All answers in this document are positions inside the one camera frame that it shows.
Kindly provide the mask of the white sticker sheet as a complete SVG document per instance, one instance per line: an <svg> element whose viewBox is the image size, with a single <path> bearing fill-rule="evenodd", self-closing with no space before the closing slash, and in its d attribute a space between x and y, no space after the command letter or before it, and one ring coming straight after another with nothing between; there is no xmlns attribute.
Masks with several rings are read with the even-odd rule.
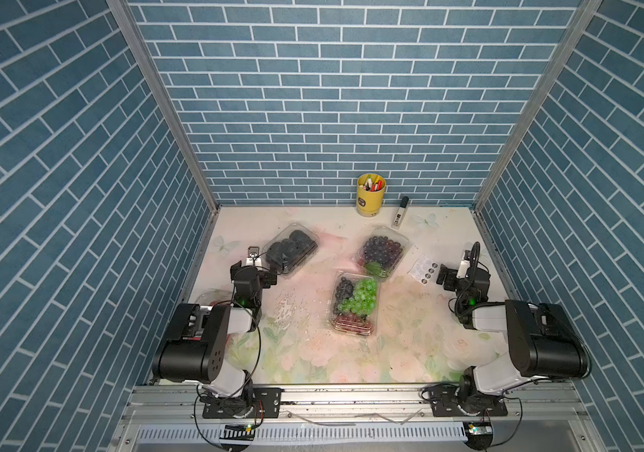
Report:
<svg viewBox="0 0 644 452"><path fill-rule="evenodd" d="M422 256L417 259L413 267L408 272L415 282L427 286L430 283L434 283L437 280L438 272L440 271L440 265L434 260Z"/></svg>

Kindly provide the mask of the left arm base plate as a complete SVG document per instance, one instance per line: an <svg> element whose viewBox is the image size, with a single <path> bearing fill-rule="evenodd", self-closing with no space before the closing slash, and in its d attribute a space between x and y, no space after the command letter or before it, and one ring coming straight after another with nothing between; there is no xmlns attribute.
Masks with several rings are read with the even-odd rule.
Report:
<svg viewBox="0 0 644 452"><path fill-rule="evenodd" d="M207 397L203 419L278 418L283 390L280 387L254 386L239 397Z"/></svg>

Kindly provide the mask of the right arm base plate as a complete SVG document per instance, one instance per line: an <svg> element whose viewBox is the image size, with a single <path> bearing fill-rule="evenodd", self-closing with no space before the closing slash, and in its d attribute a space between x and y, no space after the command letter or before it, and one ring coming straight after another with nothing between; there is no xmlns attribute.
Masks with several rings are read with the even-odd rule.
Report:
<svg viewBox="0 0 644 452"><path fill-rule="evenodd" d="M421 391L421 397L431 405L435 417L504 417L508 410L502 397L473 392L463 393L457 385L442 383Z"/></svg>

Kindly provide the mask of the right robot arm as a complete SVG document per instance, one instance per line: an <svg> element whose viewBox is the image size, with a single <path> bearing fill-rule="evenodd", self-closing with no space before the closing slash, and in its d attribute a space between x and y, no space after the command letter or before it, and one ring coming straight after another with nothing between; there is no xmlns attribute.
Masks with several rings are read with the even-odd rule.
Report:
<svg viewBox="0 0 644 452"><path fill-rule="evenodd" d="M501 333L507 350L486 365L470 366L452 399L466 414L492 412L512 390L542 380L581 380L591 370L583 341L558 305L490 301L490 275L478 265L442 266L437 284L455 294L452 312L466 330Z"/></svg>

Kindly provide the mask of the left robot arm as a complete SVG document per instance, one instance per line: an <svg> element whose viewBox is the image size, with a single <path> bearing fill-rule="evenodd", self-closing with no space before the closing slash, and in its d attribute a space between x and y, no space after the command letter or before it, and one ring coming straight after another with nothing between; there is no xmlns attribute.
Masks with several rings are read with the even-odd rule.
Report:
<svg viewBox="0 0 644 452"><path fill-rule="evenodd" d="M231 335L262 332L263 292L277 280L271 269L238 262L231 267L233 292L227 301L179 304L152 359L154 380L196 384L201 402L225 416L261 410L254 372L229 363L225 350Z"/></svg>

